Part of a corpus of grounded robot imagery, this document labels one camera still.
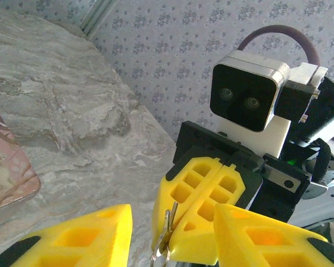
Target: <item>metal ring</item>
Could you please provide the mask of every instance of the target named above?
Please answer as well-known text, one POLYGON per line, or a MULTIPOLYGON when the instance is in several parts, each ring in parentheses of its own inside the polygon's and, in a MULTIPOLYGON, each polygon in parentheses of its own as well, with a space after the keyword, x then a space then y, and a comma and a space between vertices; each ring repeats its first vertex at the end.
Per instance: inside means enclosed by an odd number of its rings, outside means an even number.
MULTIPOLYGON (((155 248, 153 254, 151 255, 151 258, 150 258, 150 267, 154 267, 155 266, 155 262, 156 262, 156 258, 157 258, 157 251, 158 251, 158 246, 155 248)), ((168 246, 167 246, 167 249, 165 250, 165 252, 167 252, 167 254, 166 254, 166 257, 164 257, 165 260, 164 260, 164 262, 162 264, 162 267, 166 267, 167 266, 167 263, 169 262, 170 257, 171 257, 171 250, 169 249, 168 246)))
POLYGON ((167 266, 167 263, 169 262, 170 257, 171 257, 171 250, 167 246, 167 255, 165 257, 165 261, 162 264, 162 267, 166 267, 167 266))
POLYGON ((157 251, 158 251, 158 246, 155 247, 154 252, 151 255, 150 258, 150 267, 154 267, 155 266, 155 262, 156 262, 156 258, 157 258, 157 251))

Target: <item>wall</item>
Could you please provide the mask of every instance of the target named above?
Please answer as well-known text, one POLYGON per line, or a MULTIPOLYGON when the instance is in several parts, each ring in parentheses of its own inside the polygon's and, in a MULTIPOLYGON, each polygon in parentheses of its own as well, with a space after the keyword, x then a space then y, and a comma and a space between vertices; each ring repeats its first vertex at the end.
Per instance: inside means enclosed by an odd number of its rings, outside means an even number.
MULTIPOLYGON (((120 0, 92 40, 176 138, 185 120, 215 127, 208 105, 212 66, 262 26, 285 24, 303 31, 334 78, 333 3, 120 0)), ((306 60, 300 46, 281 34, 258 37, 246 51, 290 66, 306 60)))
POLYGON ((20 14, 79 25, 96 0, 0 0, 0 7, 20 14))

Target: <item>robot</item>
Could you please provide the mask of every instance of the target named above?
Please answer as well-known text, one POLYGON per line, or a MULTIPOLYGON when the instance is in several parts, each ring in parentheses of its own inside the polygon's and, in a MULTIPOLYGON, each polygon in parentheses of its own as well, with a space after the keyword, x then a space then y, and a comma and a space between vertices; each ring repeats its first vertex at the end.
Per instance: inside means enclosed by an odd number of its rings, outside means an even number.
MULTIPOLYGON (((310 40, 280 25, 253 32, 214 65, 210 109, 219 116, 217 132, 182 123, 175 165, 163 178, 154 206, 151 266, 159 256, 165 259, 162 266, 169 259, 178 267, 217 264, 228 246, 215 244, 216 228, 228 228, 215 224, 220 205, 305 229, 334 221, 334 186, 328 187, 334 181, 334 156, 327 144, 334 137, 334 82, 326 72, 310 40), (290 68, 242 51, 269 32, 295 39, 308 63, 290 68)), ((227 258, 233 255, 242 258, 238 251, 227 258)), ((260 261, 260 266, 285 262, 275 261, 260 261)), ((222 266, 249 266, 236 262, 224 260, 222 266)))

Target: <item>black plastic part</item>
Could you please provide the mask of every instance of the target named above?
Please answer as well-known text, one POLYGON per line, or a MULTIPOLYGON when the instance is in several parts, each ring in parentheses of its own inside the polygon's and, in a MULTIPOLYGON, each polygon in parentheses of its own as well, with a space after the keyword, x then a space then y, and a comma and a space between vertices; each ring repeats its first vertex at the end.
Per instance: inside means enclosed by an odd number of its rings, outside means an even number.
POLYGON ((210 151, 222 151, 226 155, 233 155, 240 151, 244 153, 244 167, 252 171, 259 170, 264 163, 261 157, 240 143, 235 143, 193 122, 185 121, 179 131, 173 163, 177 163, 192 146, 203 147, 210 151))
POLYGON ((7 250, 0 254, 0 267, 10 267, 17 261, 23 254, 29 251, 41 237, 33 236, 21 241, 16 242, 10 246, 7 250))
POLYGON ((294 208, 301 199, 310 184, 310 175, 302 169, 291 166, 286 162, 279 161, 271 155, 265 155, 265 164, 273 168, 274 172, 288 175, 300 182, 295 192, 284 188, 282 185, 268 179, 264 173, 264 183, 253 201, 250 211, 261 215, 274 218, 279 221, 287 222, 294 212, 294 208))
POLYGON ((235 171, 240 173, 245 185, 245 191, 236 202, 235 206, 249 210, 262 187, 263 179, 260 174, 256 174, 255 172, 243 167, 237 166, 235 171))
POLYGON ((305 123, 291 123, 287 140, 306 146, 318 132, 334 120, 334 82, 325 77, 318 89, 321 93, 317 100, 311 102, 307 110, 307 121, 305 123))
POLYGON ((309 145, 307 147, 298 146, 296 144, 286 142, 281 151, 282 161, 295 161, 295 166, 302 167, 307 160, 315 159, 318 155, 319 147, 309 145))
POLYGON ((308 242, 334 264, 334 245, 316 238, 308 238, 308 242))
POLYGON ((313 86, 287 81, 279 95, 274 114, 298 123, 313 100, 314 90, 313 86))

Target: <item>gray marble tabletop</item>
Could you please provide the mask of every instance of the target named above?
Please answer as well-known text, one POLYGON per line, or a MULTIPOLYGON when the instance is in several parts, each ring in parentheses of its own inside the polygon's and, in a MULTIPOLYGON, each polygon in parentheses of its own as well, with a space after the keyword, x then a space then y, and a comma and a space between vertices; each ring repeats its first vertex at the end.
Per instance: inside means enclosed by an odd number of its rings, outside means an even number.
POLYGON ((147 266, 175 144, 78 28, 0 11, 0 113, 42 181, 0 226, 0 253, 30 231, 130 203, 129 266, 147 266))

